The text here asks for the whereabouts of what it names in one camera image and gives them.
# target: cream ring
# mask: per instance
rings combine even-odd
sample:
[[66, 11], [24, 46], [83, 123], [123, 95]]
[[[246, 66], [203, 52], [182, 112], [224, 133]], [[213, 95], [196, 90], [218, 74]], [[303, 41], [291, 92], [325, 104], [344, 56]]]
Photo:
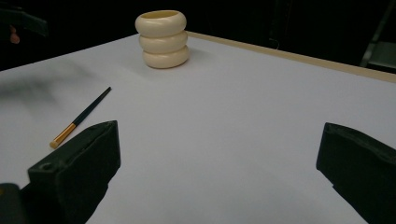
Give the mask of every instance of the cream ring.
[[149, 38], [141, 35], [139, 36], [139, 44], [148, 53], [168, 53], [182, 49], [187, 44], [187, 39], [186, 31], [167, 37]]
[[180, 50], [164, 54], [152, 54], [143, 51], [143, 60], [146, 65], [153, 68], [170, 68], [186, 62], [189, 55], [189, 48], [186, 45]]
[[175, 35], [186, 28], [183, 13], [175, 10], [159, 10], [141, 14], [134, 21], [136, 31], [146, 37]]

